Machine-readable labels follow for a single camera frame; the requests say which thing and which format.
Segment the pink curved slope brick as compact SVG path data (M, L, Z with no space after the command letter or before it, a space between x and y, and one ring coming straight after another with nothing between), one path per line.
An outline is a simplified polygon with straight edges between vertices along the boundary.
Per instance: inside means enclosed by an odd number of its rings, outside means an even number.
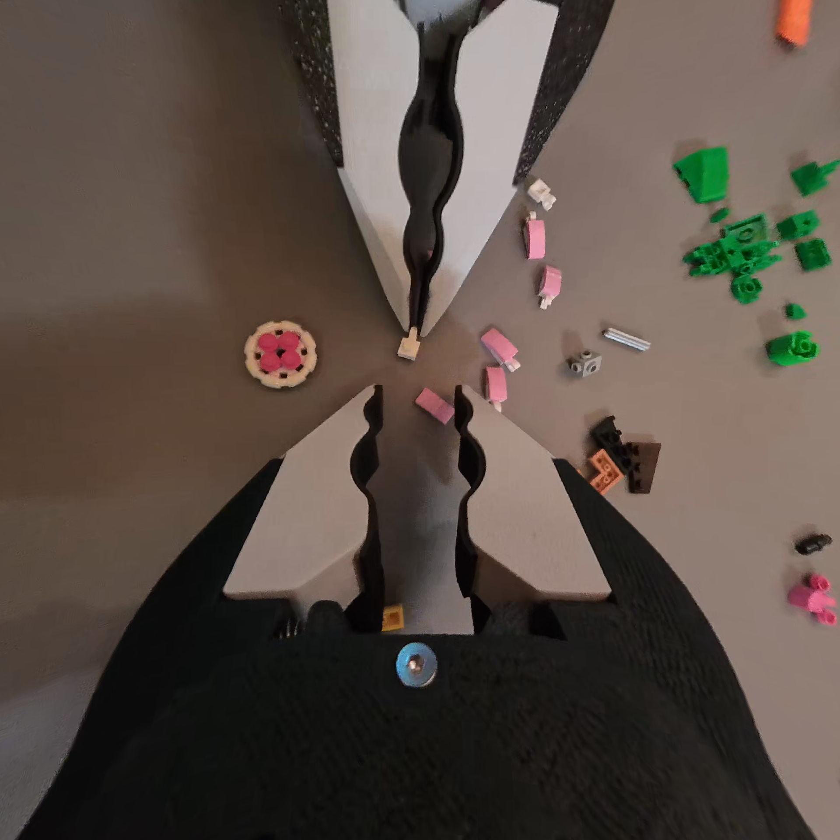
M427 387L417 395L414 403L442 425L447 425L455 416L455 408Z

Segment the round white plate magenta studs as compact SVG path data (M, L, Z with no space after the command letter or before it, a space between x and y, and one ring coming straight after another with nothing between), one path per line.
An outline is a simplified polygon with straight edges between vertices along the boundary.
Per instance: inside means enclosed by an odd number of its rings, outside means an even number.
M269 321L250 334L244 345L245 368L273 391L301 385L316 370L317 344L300 324Z

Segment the grey desk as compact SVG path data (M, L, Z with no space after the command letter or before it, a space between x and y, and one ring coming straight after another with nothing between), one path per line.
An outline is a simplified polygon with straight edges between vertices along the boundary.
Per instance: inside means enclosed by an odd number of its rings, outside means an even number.
M324 147L275 2L2 2L2 838L53 781L100 673L179 552L269 458L367 385L384 390L387 598L407 632L460 634L458 435L413 401L480 390L497 327L518 347L505 417L582 468L616 417L661 444L646 496L607 497L701 606L818 838L838 838L838 628L786 593L838 586L838 2L788 52L774 2L616 2L533 170L563 288L539 310L515 197L415 363ZM718 237L673 163L728 149L729 218L816 211L833 264L792 244L742 305L686 253ZM263 323L313 336L316 370L246 370ZM651 343L605 340L616 328ZM778 367L803 329L822 351ZM602 368L578 378L582 350ZM795 543L833 543L802 556Z

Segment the black studded plate brick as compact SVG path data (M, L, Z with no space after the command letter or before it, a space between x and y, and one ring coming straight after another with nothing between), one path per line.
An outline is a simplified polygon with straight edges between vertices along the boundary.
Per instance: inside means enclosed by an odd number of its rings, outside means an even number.
M590 436L599 449L605 450L613 460L622 459L627 455L621 430L616 426L614 415L604 416L590 428Z

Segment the dark brown wedge brick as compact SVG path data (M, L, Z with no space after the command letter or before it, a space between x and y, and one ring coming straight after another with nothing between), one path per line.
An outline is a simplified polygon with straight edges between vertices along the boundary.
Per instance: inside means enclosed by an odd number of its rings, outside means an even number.
M635 495L648 495L653 487L662 444L656 442L630 442L626 444L631 462L628 470L628 490Z

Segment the group of green toy bricks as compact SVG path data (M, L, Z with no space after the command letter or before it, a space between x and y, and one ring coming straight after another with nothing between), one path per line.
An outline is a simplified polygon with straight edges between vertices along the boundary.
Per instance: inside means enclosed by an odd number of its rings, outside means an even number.
M810 197L827 188L838 172L839 161L819 164L810 161L791 172L791 180L800 197ZM833 256L823 238L815 236L822 220L816 211L793 213L770 224L764 213L723 224L729 218L728 200L730 166L724 146L700 149L673 163L673 170L698 205L716 205L710 223L718 226L717 238L693 248L683 262L694 278L727 276L732 298L741 305L757 302L763 293L759 273L782 260L777 253L784 244L792 244L794 257L804 273L822 270L833 264ZM778 367L792 367L815 360L822 351L811 332L798 329L769 340L766 356Z

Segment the orange brick separator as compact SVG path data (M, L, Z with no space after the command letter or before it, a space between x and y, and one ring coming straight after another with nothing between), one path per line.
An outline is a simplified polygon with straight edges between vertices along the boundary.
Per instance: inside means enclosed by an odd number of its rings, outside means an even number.
M801 49L808 45L812 29L813 1L779 1L774 36L783 45Z

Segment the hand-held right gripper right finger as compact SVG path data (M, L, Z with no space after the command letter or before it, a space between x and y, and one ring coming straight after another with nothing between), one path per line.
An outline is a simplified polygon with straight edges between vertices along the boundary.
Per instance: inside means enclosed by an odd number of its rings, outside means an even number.
M612 595L550 451L473 388L455 389L455 571L476 634L499 608L598 603Z

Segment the orange bracket brick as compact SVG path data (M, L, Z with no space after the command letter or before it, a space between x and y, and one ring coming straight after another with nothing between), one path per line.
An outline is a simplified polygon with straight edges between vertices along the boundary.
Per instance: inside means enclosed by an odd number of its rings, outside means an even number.
M604 448L597 450L588 458L588 462L593 470L589 480L590 486L602 497L625 478L624 473Z

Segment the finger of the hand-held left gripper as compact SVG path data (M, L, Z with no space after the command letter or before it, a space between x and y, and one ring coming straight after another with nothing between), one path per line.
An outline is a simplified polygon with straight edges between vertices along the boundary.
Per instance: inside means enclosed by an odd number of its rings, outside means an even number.
M403 237L411 208L398 148L417 91L417 32L396 2L328 1L328 12L339 178L385 297L407 333L411 279Z
M455 71L463 159L442 212L443 256L420 334L442 318L513 198L524 137L559 9L506 1L465 37Z

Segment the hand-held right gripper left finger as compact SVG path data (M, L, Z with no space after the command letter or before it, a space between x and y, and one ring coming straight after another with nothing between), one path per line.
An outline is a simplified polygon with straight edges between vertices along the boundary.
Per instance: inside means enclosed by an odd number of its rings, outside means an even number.
M382 630L385 582L375 500L383 388L370 385L281 458L225 584L236 601L281 599L306 619L335 602L360 633Z

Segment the magenta toy brick piece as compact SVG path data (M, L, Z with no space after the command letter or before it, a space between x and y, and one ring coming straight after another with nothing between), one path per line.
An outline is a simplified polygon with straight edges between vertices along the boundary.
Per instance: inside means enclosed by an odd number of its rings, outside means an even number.
M804 583L792 587L787 602L809 613L819 624L834 627L838 624L837 599L831 582L822 574L810 574Z

